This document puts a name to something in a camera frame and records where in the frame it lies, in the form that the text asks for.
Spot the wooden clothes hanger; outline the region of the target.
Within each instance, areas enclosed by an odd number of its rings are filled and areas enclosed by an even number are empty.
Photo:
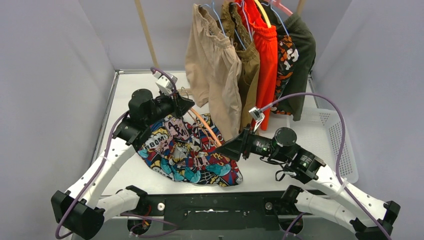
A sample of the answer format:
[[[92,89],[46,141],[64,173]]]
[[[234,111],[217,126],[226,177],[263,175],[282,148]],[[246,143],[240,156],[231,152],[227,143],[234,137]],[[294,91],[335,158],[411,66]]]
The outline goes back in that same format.
[[[215,147],[220,147],[221,141],[216,136],[212,128],[209,126],[209,124],[204,120],[204,118],[194,109],[190,108],[188,115],[196,122],[198,123],[201,131],[206,135],[208,140],[213,143]]]

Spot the comic print shorts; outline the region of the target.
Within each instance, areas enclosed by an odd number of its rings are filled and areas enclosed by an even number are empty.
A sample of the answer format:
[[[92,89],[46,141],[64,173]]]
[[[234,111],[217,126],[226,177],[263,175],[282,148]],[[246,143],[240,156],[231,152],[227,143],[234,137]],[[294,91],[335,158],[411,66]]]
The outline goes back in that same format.
[[[209,113],[201,116],[220,141],[222,135]],[[137,151],[153,171],[174,182],[232,187],[240,185],[243,175],[235,160],[215,152],[216,147],[199,124],[166,116],[150,126],[149,139]]]

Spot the white plastic basket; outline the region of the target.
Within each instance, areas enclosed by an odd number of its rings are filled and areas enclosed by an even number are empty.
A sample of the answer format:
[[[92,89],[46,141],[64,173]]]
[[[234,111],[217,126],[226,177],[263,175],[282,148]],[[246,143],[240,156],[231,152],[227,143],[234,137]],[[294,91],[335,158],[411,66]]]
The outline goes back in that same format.
[[[335,110],[305,107],[301,119],[299,121],[290,119],[288,126],[295,131],[298,145],[317,155],[333,170],[336,169],[342,124]],[[356,159],[347,131],[338,169],[341,177],[350,183],[358,181]]]

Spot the wooden clothes rack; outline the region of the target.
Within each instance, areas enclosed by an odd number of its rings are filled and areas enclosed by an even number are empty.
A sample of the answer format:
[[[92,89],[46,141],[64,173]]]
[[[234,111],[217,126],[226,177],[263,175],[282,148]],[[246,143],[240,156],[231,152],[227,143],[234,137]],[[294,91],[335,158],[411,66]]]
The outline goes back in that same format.
[[[141,3],[140,0],[135,0],[134,4],[135,4],[135,9],[137,11],[139,21],[141,23],[141,27],[142,27],[144,37],[145,37],[145,40],[146,40],[146,43],[147,43],[147,47],[148,47],[149,54],[150,54],[150,57],[151,57],[151,60],[152,60],[152,64],[155,68],[159,69],[160,65],[159,65],[159,62],[158,62],[158,59],[157,59],[157,56],[156,56],[156,53],[155,53],[155,48],[153,46],[153,41],[152,41],[152,38],[151,38],[151,35],[150,35],[150,32],[149,32],[149,26],[148,26],[147,21],[146,21],[146,17],[145,17],[145,13],[144,13],[144,10],[143,10],[143,7],[142,7],[142,3]]]

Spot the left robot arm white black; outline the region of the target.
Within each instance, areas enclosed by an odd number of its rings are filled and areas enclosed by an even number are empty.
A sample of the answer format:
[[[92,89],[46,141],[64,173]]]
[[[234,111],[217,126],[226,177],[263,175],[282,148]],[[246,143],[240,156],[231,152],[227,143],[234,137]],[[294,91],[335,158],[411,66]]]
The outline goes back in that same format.
[[[105,198],[101,195],[124,163],[150,138],[151,125],[169,115],[182,118],[194,105],[178,92],[153,97],[148,89],[134,91],[128,111],[112,125],[104,152],[77,182],[51,197],[58,224],[55,237],[61,240],[76,234],[90,240],[109,219],[132,210],[143,213],[148,207],[147,194],[135,186]]]

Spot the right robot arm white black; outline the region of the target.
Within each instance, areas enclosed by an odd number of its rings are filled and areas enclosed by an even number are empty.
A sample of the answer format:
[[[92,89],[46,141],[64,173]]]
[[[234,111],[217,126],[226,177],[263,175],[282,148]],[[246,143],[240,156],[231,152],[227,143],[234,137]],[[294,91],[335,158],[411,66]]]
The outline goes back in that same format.
[[[272,138],[245,128],[215,151],[236,161],[247,159],[250,154],[258,155],[266,163],[281,166],[284,176],[328,196],[323,198],[290,185],[281,197],[285,212],[298,211],[324,218],[348,229],[358,240],[389,240],[400,205],[376,199],[347,180],[339,181],[329,165],[296,141],[295,131],[288,127],[278,128]]]

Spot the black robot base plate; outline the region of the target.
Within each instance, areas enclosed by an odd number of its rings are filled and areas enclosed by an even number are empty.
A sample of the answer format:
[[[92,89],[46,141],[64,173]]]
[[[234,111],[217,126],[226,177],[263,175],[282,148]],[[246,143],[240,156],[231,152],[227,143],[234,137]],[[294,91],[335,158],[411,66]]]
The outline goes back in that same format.
[[[142,194],[124,212],[137,240],[279,240],[299,211],[283,191]]]

